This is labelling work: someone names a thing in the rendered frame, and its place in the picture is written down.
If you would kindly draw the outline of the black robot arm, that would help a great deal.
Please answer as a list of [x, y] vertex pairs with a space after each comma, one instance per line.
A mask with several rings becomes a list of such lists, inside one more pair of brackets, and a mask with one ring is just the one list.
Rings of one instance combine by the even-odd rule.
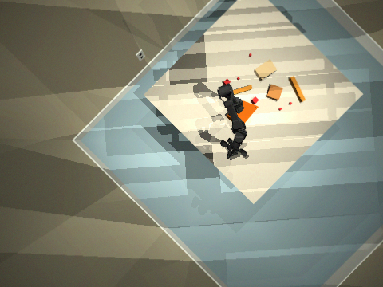
[[[240, 114], [240, 112], [244, 110], [243, 101], [241, 98], [239, 99], [234, 96], [232, 86], [229, 83], [218, 87], [217, 93], [231, 117], [232, 131], [233, 134], [235, 133], [235, 141], [238, 143], [243, 142], [247, 136], [247, 131], [245, 130], [246, 125], [237, 115], [237, 113]], [[223, 101], [221, 97], [226, 97], [228, 100]]]

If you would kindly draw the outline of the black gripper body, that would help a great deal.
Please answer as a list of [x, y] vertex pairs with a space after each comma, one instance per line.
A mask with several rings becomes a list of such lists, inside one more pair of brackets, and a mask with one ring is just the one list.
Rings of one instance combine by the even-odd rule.
[[246, 157], [247, 156], [247, 152], [245, 150], [243, 150], [242, 148], [239, 150], [239, 147], [240, 145], [242, 145], [242, 142], [238, 143], [235, 141], [235, 139], [233, 140], [233, 142], [231, 143], [231, 145], [229, 145], [226, 141], [222, 140], [220, 142], [221, 146], [222, 147], [227, 147], [228, 150], [234, 150], [234, 152], [238, 153], [240, 152], [242, 156]]

